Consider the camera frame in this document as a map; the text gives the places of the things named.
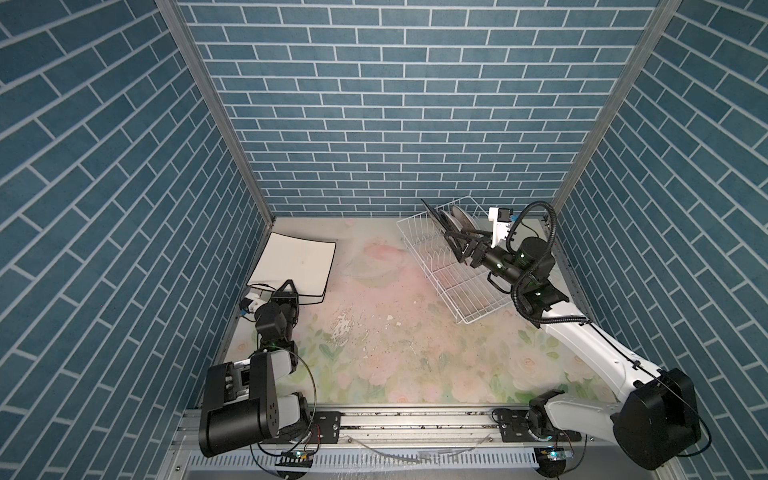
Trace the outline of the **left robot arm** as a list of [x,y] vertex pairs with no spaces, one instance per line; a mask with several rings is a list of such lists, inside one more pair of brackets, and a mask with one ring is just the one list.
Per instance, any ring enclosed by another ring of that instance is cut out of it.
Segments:
[[295,392],[280,397],[276,381],[294,373],[300,358],[293,330],[300,297],[286,280],[259,305],[244,298],[241,312],[257,334],[256,350],[246,359],[207,371],[198,428],[202,454],[214,457],[266,440],[304,440],[311,415],[306,397]]

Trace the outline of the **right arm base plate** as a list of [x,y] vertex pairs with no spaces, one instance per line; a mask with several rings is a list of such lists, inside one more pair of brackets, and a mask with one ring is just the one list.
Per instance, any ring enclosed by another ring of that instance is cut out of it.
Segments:
[[529,410],[509,408],[494,408],[490,414],[504,443],[558,441],[570,445],[583,440],[579,432],[556,430],[549,424],[542,426],[539,420],[531,419],[531,416]]

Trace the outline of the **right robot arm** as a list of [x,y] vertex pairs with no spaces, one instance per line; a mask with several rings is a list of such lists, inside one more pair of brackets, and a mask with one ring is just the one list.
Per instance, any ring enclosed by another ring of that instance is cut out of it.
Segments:
[[575,431],[609,441],[636,465],[655,470],[674,457],[692,457],[713,435],[701,417],[693,381],[629,350],[597,326],[549,279],[554,238],[528,237],[518,248],[495,245],[490,233],[448,228],[443,237],[457,260],[483,266],[487,279],[509,283],[518,313],[558,339],[608,385],[611,401],[589,401],[552,389],[529,402],[530,433],[541,440]]

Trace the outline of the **floral black square plate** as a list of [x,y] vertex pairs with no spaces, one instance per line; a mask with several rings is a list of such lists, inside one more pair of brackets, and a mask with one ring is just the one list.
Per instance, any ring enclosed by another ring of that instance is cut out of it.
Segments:
[[455,229],[455,226],[447,219],[442,211],[436,210],[424,199],[421,199],[422,204],[426,208],[428,218],[437,226],[437,229],[442,233],[442,236],[452,251],[454,257],[459,263],[464,261],[463,247],[460,243],[460,238],[457,237],[459,230]]

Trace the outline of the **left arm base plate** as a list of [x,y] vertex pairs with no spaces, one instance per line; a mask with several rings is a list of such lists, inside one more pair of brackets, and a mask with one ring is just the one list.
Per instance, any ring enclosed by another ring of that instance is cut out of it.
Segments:
[[340,411],[319,410],[310,427],[310,444],[337,444],[339,441],[342,413]]

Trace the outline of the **white square plate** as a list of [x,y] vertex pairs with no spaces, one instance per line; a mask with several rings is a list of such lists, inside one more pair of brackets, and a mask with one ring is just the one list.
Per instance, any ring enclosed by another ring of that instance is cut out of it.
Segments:
[[326,294],[337,244],[271,232],[247,286],[277,290],[292,280],[301,304],[321,303]]
[[247,285],[261,291],[295,293],[301,305],[315,305],[325,300],[330,272],[330,269],[258,265]]

